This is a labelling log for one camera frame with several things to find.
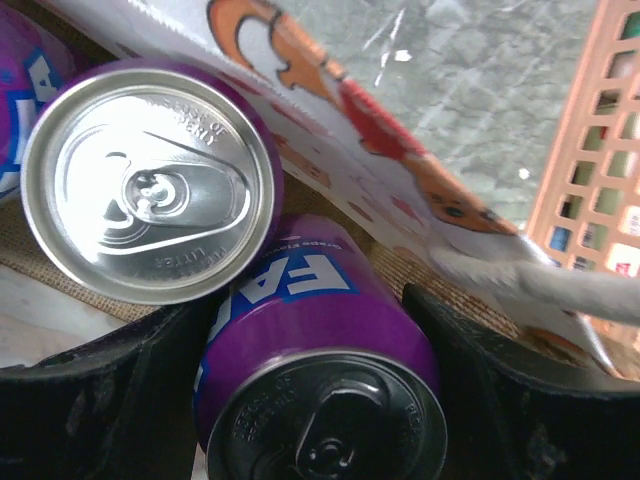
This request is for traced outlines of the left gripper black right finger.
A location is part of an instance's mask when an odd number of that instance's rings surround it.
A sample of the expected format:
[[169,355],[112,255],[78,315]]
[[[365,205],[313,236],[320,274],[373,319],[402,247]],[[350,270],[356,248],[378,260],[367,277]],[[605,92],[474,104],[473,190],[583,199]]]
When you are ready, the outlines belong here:
[[636,479],[639,385],[553,360],[408,284],[440,365],[445,479]]

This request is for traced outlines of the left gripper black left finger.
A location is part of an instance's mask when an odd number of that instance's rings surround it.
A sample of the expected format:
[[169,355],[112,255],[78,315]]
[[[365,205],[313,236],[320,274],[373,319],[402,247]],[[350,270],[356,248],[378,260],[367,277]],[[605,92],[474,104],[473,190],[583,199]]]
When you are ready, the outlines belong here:
[[1,371],[4,479],[188,479],[205,301]]

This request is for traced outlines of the brown canvas tote bag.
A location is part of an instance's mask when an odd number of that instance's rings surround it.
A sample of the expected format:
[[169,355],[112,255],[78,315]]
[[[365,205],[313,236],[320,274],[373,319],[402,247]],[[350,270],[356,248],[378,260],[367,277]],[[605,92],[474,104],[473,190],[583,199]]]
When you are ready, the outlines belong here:
[[555,270],[491,212],[287,13],[267,1],[48,1],[36,23],[1,5],[3,31],[77,73],[157,56],[220,78],[259,113],[285,169],[402,260],[427,289],[546,355],[635,380],[639,352],[599,336],[586,314],[639,315],[628,280]]

